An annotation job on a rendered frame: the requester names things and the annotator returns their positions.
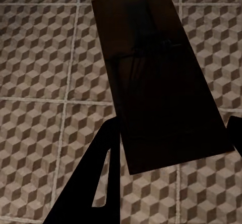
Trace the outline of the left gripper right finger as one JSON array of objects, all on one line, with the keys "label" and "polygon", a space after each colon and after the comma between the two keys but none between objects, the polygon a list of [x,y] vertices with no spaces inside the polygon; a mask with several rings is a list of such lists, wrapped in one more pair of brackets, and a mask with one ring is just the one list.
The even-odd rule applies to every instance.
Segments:
[{"label": "left gripper right finger", "polygon": [[242,157],[242,118],[231,116],[227,124],[227,132]]}]

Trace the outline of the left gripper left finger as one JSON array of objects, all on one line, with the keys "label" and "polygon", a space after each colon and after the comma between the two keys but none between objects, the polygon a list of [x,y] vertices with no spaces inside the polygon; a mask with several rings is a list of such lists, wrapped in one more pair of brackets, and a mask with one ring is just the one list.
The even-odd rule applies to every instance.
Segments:
[{"label": "left gripper left finger", "polygon": [[[92,207],[108,150],[106,204]],[[43,224],[120,224],[120,117],[105,121]]]}]

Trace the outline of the mousetrap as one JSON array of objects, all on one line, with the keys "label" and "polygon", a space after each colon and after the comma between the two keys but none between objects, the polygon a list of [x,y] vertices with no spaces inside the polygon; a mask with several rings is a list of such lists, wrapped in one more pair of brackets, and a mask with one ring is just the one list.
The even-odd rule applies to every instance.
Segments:
[{"label": "mousetrap", "polygon": [[172,0],[91,2],[129,176],[235,151]]}]

